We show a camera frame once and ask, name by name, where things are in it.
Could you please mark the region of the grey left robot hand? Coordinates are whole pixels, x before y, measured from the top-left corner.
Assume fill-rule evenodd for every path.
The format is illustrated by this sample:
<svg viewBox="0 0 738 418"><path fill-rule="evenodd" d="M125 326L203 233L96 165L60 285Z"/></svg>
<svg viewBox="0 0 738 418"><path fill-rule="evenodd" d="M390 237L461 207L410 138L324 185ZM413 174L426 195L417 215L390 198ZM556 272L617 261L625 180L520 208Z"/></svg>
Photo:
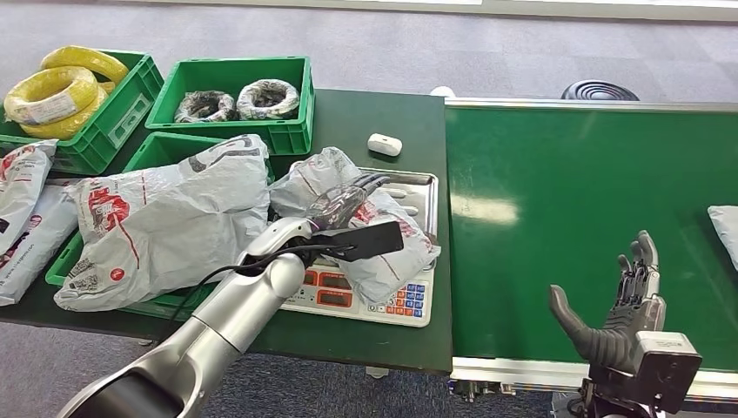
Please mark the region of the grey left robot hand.
<svg viewBox="0 0 738 418"><path fill-rule="evenodd" d="M313 231L347 228L367 198L388 181L384 174L361 174L322 193L308 206L303 217L311 223Z"/></svg>

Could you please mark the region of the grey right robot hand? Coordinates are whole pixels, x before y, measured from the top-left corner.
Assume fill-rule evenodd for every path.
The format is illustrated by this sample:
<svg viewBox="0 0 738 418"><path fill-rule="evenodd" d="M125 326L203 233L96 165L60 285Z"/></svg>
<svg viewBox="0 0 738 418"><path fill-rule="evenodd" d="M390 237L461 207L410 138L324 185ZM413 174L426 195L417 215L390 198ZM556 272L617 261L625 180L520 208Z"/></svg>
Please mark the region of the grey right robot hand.
<svg viewBox="0 0 738 418"><path fill-rule="evenodd" d="M588 326L569 306L564 289L549 286L549 308L580 357L592 365L633 374L633 349L640 331L663 329L666 301L660 294L659 254L651 235L638 232L630 243L632 257L621 254L614 304L601 328Z"/></svg>

